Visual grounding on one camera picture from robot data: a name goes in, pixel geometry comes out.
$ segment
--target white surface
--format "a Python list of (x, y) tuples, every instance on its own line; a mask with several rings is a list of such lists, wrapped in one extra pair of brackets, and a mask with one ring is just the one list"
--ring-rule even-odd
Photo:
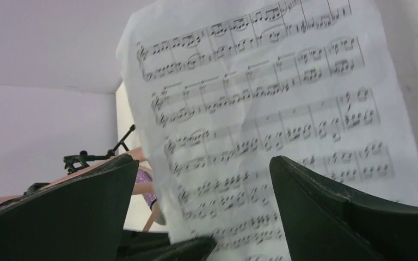
[[(118, 139), (121, 139), (129, 130), (130, 126), (134, 124), (131, 107), (129, 106), (126, 89), (123, 84), (121, 84), (116, 92), (116, 115), (118, 118)], [(126, 139), (125, 143), (129, 149), (140, 147), (137, 132), (132, 132)], [(119, 153), (123, 152), (124, 149), (121, 147), (121, 149), (119, 149)], [(150, 167), (147, 162), (143, 162), (141, 164)], [(132, 196), (129, 204), (129, 210), (127, 211), (126, 221), (124, 223), (124, 229), (141, 231), (150, 215), (151, 210), (143, 199), (143, 196)], [(150, 231), (154, 232), (167, 230), (166, 226), (161, 226), (155, 222), (153, 222), (153, 225), (150, 228)]]
[(113, 95), (0, 86), (0, 196), (62, 178), (63, 156), (116, 141)]
[(154, 0), (0, 0), (0, 84), (113, 94), (127, 19)]

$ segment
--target white paper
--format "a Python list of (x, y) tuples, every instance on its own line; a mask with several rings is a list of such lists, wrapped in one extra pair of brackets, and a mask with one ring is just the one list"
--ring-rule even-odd
[(172, 242), (213, 235), (209, 260), (288, 260), (277, 155), (418, 206), (373, 0), (158, 1), (132, 15), (118, 57)]

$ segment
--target purple object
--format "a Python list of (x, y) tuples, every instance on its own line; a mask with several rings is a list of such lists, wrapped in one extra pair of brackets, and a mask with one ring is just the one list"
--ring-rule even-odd
[[(147, 182), (152, 182), (151, 177), (148, 175), (148, 173), (146, 173), (146, 171), (142, 169), (138, 169), (136, 183), (147, 183)], [(145, 199), (145, 202), (148, 205), (148, 207), (150, 207), (151, 209), (151, 205), (153, 205), (153, 203), (156, 201), (156, 195), (150, 194), (150, 193), (144, 193), (142, 194), (142, 196)]]

